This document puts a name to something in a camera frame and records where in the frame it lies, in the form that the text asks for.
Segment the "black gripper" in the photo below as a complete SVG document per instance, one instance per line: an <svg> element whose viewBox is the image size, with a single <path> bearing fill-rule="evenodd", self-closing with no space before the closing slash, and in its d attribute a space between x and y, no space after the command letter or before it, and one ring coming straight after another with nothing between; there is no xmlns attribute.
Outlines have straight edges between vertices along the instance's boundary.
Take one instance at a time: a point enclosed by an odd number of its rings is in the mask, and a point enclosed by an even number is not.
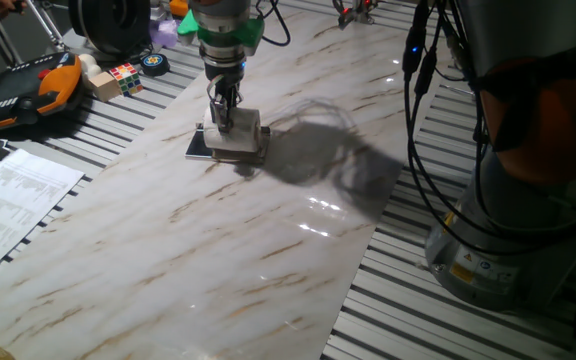
<svg viewBox="0 0 576 360"><path fill-rule="evenodd" d="M229 133L233 127L230 112L242 101L239 87L245 72L244 48L241 45L231 47L202 45L201 58L210 81L222 75L215 85L217 94L211 99L210 107L212 122L217 125L219 132Z"/></svg>

